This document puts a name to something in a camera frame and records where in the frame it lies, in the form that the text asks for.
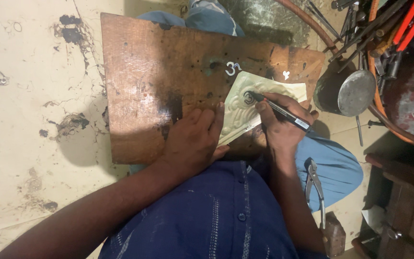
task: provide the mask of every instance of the blue shirt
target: blue shirt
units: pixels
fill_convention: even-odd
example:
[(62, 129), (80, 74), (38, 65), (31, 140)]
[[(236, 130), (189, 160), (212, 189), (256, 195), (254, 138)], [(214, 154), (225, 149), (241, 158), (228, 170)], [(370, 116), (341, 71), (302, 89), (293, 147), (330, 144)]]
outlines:
[(245, 162), (215, 162), (124, 222), (100, 259), (327, 258), (295, 249), (281, 208)]

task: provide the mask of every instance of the left hand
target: left hand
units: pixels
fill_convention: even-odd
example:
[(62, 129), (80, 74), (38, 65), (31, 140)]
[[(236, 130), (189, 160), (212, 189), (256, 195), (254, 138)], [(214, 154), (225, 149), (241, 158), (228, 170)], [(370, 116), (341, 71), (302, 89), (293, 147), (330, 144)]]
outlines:
[(215, 160), (222, 158), (230, 148), (217, 148), (223, 120), (222, 102), (218, 103), (216, 112), (194, 109), (170, 128), (160, 159), (185, 179), (199, 174)]

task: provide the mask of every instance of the pliers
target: pliers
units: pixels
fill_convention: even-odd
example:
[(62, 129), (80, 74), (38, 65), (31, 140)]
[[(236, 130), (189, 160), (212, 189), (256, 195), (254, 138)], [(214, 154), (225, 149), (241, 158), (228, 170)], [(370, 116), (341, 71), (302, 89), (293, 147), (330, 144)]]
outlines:
[(324, 230), (325, 229), (325, 201), (323, 198), (321, 181), (319, 180), (319, 176), (316, 173), (317, 165), (314, 162), (314, 160), (310, 159), (310, 164), (307, 166), (306, 170), (308, 172), (308, 177), (306, 179), (306, 188), (305, 188), (306, 202), (308, 203), (308, 206), (309, 206), (309, 200), (310, 200), (309, 196), (311, 194), (311, 188), (313, 185), (315, 185), (317, 194), (319, 195), (319, 203), (320, 203), (319, 209), (321, 211), (320, 228)]

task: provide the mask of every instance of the light blue pants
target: light blue pants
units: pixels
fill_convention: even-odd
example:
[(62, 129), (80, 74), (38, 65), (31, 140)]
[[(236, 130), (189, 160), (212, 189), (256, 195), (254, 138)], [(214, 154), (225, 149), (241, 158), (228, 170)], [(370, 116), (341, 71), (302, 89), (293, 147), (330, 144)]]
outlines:
[[(186, 20), (162, 11), (148, 12), (137, 18), (233, 36), (245, 36), (240, 26), (218, 1), (190, 0), (188, 7), (190, 10)], [(356, 157), (340, 144), (311, 131), (298, 144), (295, 155), (297, 172), (303, 188), (306, 187), (307, 178), (305, 162), (309, 157), (317, 164), (325, 206), (330, 206), (346, 197), (362, 182), (363, 171)], [(319, 197), (314, 186), (310, 194), (309, 207), (313, 212), (319, 210)]]

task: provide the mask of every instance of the wooden board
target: wooden board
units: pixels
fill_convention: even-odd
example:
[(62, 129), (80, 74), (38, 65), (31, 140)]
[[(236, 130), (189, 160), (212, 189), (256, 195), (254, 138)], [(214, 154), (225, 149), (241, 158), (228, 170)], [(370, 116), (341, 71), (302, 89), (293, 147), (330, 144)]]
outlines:
[[(325, 55), (248, 38), (101, 14), (113, 162), (149, 164), (170, 126), (195, 108), (214, 109), (236, 76), (226, 63), (279, 82), (304, 82), (309, 106)], [(284, 80), (283, 71), (290, 71)], [(232, 155), (261, 152), (258, 126), (231, 143)]]

